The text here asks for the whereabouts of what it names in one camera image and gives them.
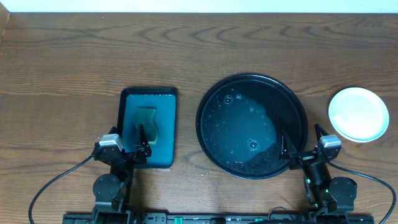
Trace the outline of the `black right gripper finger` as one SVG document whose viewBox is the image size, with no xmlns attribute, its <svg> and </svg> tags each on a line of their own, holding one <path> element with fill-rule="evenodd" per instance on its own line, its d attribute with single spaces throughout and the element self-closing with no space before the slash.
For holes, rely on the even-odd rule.
<svg viewBox="0 0 398 224">
<path fill-rule="evenodd" d="M 282 146 L 279 154 L 279 159 L 282 161 L 289 161 L 296 155 L 297 150 L 287 132 L 282 130 Z"/>
<path fill-rule="evenodd" d="M 320 140 L 321 137 L 328 135 L 328 133 L 319 124 L 315 124 L 314 128 L 317 140 Z"/>
</svg>

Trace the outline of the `green yellow sponge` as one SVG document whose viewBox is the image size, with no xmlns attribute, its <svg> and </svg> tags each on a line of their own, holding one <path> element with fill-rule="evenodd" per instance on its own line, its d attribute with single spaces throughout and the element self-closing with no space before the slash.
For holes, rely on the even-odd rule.
<svg viewBox="0 0 398 224">
<path fill-rule="evenodd" d="M 133 122 L 137 129 L 142 125 L 146 139 L 150 145 L 157 144 L 158 131 L 154 122 L 155 108 L 138 108 L 133 116 Z"/>
</svg>

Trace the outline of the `light green plate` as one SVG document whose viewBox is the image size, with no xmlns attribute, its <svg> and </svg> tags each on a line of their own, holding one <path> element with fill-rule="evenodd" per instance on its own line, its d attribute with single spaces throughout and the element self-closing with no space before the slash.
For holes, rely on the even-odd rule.
<svg viewBox="0 0 398 224">
<path fill-rule="evenodd" d="M 389 111 L 374 92 L 360 87 L 336 93 L 328 106 L 328 117 L 337 133 L 353 142 L 380 138 L 389 126 Z"/>
</svg>

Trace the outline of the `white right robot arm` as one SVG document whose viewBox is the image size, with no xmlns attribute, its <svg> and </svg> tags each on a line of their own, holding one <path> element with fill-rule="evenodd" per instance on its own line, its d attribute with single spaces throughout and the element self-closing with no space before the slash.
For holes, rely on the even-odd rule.
<svg viewBox="0 0 398 224">
<path fill-rule="evenodd" d="M 348 177 L 332 178 L 327 163 L 337 158 L 341 141 L 315 125 L 317 144 L 311 151 L 298 151 L 286 131 L 282 132 L 279 159 L 286 161 L 290 170 L 301 169 L 307 197 L 313 209 L 307 210 L 299 220 L 307 223 L 325 223 L 330 217 L 335 223 L 348 223 L 348 212 L 354 210 L 357 183 Z"/>
</svg>

